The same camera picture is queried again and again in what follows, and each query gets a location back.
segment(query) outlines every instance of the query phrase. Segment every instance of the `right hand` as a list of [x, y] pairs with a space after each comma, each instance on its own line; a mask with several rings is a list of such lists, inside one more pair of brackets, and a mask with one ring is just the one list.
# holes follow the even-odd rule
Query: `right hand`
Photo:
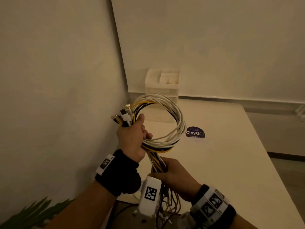
[[185, 201], [192, 201], [201, 185], [186, 171], [177, 159], [161, 157], [167, 166], [167, 173], [150, 173], [149, 176], [161, 180]]

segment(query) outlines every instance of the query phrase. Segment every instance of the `wrist strap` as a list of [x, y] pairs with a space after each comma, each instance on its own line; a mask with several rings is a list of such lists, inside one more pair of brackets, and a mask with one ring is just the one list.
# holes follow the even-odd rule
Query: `wrist strap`
[[132, 194], [141, 186], [138, 166], [122, 150], [117, 150], [113, 155], [108, 155], [97, 168], [95, 179], [114, 196], [119, 196], [122, 192]]
[[229, 228], [236, 211], [229, 200], [214, 187], [202, 185], [192, 201], [190, 215], [200, 228]]

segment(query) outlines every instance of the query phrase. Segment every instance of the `left hand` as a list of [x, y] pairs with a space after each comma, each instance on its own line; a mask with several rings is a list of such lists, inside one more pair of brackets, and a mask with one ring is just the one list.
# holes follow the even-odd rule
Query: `left hand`
[[153, 137], [145, 129], [144, 120], [144, 115], [140, 114], [132, 126], [127, 128], [120, 126], [116, 132], [123, 153], [138, 163], [145, 157], [145, 150], [141, 148], [143, 139]]

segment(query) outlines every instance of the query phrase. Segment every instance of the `table surface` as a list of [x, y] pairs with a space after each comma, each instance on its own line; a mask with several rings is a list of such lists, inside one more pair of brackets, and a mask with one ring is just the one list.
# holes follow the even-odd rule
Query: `table surface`
[[[237, 213], [258, 228], [305, 228], [283, 182], [268, 157], [246, 112], [239, 104], [201, 100], [178, 100], [187, 127], [196, 126], [205, 138], [181, 137], [164, 157], [176, 158], [201, 184], [216, 187]], [[175, 128], [164, 110], [150, 105], [143, 109], [146, 129], [160, 137]], [[150, 173], [147, 156], [138, 173]], [[118, 200], [138, 202], [123, 194]], [[189, 202], [181, 200], [181, 211]]]

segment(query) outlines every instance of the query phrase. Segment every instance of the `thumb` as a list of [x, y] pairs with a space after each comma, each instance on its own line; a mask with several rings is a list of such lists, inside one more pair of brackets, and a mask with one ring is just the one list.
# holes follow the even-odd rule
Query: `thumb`
[[135, 122], [135, 125], [143, 125], [144, 120], [145, 120], [144, 114], [141, 113], [141, 114], [139, 115], [139, 117], [137, 118], [137, 121]]
[[161, 180], [162, 182], [166, 182], [167, 173], [150, 173], [148, 176]]

